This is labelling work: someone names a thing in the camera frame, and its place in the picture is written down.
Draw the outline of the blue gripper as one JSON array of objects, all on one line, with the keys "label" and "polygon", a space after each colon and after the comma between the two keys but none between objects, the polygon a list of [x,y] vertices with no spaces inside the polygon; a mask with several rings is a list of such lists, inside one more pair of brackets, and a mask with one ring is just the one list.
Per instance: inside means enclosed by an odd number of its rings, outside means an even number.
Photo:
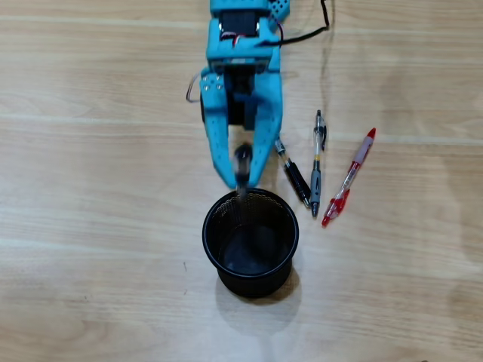
[{"label": "blue gripper", "polygon": [[256,187],[283,119],[281,74],[255,72],[253,67],[232,67],[223,78],[216,73],[202,73],[201,101],[214,168],[230,188],[236,187],[229,156],[229,124],[254,132],[253,156],[248,185]]}]

